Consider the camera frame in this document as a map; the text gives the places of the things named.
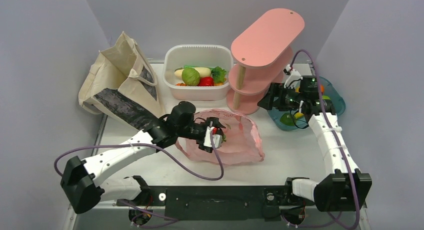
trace translucent plastic bag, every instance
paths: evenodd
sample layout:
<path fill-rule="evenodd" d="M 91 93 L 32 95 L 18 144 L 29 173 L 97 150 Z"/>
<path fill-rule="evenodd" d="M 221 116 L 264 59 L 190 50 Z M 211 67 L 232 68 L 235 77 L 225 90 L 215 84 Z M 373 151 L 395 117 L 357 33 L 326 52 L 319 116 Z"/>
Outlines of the translucent plastic bag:
<path fill-rule="evenodd" d="M 194 118 L 218 117 L 222 125 L 226 142 L 218 149 L 218 154 L 225 165 L 234 165 L 247 162 L 260 162 L 265 154 L 262 150 L 262 140 L 258 132 L 258 126 L 243 114 L 229 112 L 222 109 L 210 109 L 197 112 Z M 207 153 L 199 149 L 195 140 L 185 140 L 185 147 L 177 141 L 176 147 L 193 161 L 208 161 L 218 163 L 215 154 Z"/>

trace black printed design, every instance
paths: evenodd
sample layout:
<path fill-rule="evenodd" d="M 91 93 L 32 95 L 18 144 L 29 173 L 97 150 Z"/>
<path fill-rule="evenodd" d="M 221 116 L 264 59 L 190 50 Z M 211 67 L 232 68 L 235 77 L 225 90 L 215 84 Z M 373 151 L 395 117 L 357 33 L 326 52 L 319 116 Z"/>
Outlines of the black printed design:
<path fill-rule="evenodd" d="M 153 119 L 157 119 L 146 108 L 130 100 L 118 90 L 106 88 L 95 94 L 94 98 L 117 117 L 138 130 L 143 130 Z"/>
<path fill-rule="evenodd" d="M 143 66 L 140 77 L 146 79 L 148 82 L 153 83 L 153 77 L 152 77 L 151 73 L 146 69 L 145 66 Z M 151 94 L 151 96 L 154 98 L 154 100 L 157 101 L 158 100 L 158 93 L 156 92 L 156 87 L 149 86 L 148 84 L 146 84 L 144 82 L 141 82 L 141 84 Z"/>

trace blue bowl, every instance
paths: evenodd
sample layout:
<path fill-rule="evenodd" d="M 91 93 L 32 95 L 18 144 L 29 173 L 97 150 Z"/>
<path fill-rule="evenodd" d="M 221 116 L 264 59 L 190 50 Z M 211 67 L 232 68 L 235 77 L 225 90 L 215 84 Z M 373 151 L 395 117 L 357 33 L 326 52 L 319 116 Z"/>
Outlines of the blue bowl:
<path fill-rule="evenodd" d="M 337 91 L 334 89 L 333 85 L 330 83 L 330 81 L 328 81 L 326 78 L 324 77 L 320 77 L 321 79 L 321 85 L 324 86 L 324 95 L 328 96 L 335 108 L 335 111 L 337 113 L 337 116 L 341 116 L 343 114 L 343 112 L 345 112 L 346 109 L 346 103 L 343 100 L 343 98 L 337 93 Z M 283 124 L 280 120 L 283 117 L 284 114 L 285 117 L 290 117 L 290 112 L 289 111 L 279 111 L 275 108 L 273 108 L 272 110 L 268 111 L 269 116 L 271 117 L 271 119 L 274 121 L 274 123 L 277 125 L 277 127 L 283 131 L 293 131 L 298 129 L 296 126 L 294 125 L 286 125 Z M 300 128 L 305 127 L 306 126 L 306 120 L 304 117 L 299 118 L 296 122 L 296 125 Z"/>

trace white table surface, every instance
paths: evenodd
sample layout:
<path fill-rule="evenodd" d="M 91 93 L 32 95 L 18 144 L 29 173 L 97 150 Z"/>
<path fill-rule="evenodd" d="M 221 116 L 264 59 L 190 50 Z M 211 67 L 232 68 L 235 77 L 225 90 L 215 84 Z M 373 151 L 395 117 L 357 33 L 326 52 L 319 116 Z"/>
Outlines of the white table surface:
<path fill-rule="evenodd" d="M 159 79 L 159 97 L 167 113 L 179 102 L 172 97 L 162 82 L 163 64 L 152 64 Z M 301 74 L 310 75 L 308 64 L 295 64 Z M 226 100 L 192 101 L 198 111 L 209 108 L 229 110 Z M 226 166 L 223 179 L 207 181 L 199 179 L 180 168 L 165 154 L 159 152 L 144 157 L 115 173 L 112 178 L 140 175 L 149 185 L 282 185 L 287 177 L 309 177 L 320 182 L 326 177 L 324 161 L 316 138 L 309 128 L 284 132 L 278 129 L 264 109 L 249 115 L 256 122 L 262 138 L 264 161 L 244 165 Z M 107 118 L 100 144 L 120 144 L 137 131 L 112 118 Z M 210 177 L 219 176 L 219 166 L 187 159 L 175 146 L 167 150 L 193 171 Z"/>

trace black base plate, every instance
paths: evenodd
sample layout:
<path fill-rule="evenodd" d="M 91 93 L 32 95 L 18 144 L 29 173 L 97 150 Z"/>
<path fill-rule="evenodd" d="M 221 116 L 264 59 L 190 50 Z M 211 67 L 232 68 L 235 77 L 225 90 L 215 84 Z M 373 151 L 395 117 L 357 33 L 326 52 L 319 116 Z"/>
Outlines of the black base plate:
<path fill-rule="evenodd" d="M 289 186 L 149 186 L 149 189 L 153 196 L 151 206 L 165 205 L 165 215 L 179 220 L 281 220 L 280 206 L 303 204 L 303 199 L 294 200 L 290 196 Z M 166 194 L 165 201 L 159 200 L 160 193 Z M 273 200 L 267 199 L 269 193 L 274 194 Z M 146 202 L 135 204 L 146 205 Z"/>

